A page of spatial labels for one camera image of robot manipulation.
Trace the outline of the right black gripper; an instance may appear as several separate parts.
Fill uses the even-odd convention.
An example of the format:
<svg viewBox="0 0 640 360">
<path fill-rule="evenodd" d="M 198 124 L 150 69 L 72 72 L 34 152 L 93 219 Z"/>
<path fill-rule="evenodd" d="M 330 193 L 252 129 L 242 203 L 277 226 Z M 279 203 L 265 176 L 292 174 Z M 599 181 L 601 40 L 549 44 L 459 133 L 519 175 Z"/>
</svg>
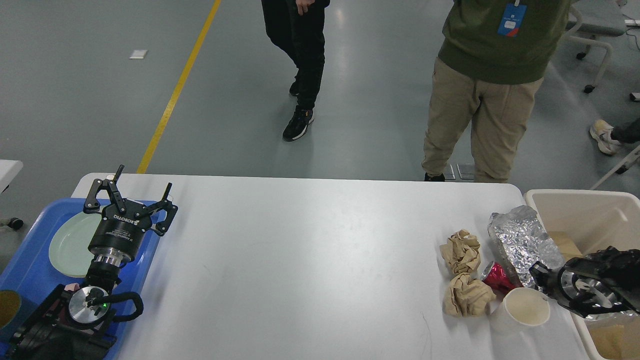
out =
<svg viewBox="0 0 640 360">
<path fill-rule="evenodd" d="M 576 297 L 574 273 L 565 268 L 550 269 L 542 262 L 535 262 L 529 269 L 536 290 L 544 291 L 561 307 L 575 312 L 570 302 Z"/>
</svg>

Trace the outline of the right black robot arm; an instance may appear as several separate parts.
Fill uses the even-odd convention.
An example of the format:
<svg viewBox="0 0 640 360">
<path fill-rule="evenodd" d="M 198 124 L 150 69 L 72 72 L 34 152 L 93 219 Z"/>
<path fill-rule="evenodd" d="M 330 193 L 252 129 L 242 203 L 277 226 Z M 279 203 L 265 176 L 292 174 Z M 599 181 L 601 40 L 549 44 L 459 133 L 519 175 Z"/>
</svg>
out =
<svg viewBox="0 0 640 360">
<path fill-rule="evenodd" d="M 638 249 L 608 246 L 585 257 L 572 257 L 557 269 L 538 260 L 529 273 L 538 290 L 582 318 L 640 310 Z"/>
</svg>

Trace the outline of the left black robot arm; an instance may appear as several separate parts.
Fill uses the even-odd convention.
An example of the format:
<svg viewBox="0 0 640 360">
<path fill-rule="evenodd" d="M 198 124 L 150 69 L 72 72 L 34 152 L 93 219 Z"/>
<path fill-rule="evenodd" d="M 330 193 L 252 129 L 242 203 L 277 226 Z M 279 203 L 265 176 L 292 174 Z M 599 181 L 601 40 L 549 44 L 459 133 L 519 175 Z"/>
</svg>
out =
<svg viewBox="0 0 640 360">
<path fill-rule="evenodd" d="M 128 323 L 144 312 L 140 292 L 160 237 L 178 206 L 172 183 L 156 202 L 125 198 L 124 170 L 96 178 L 86 198 L 48 205 L 1 276 L 24 315 L 2 329 L 7 360 L 112 360 Z"/>
</svg>

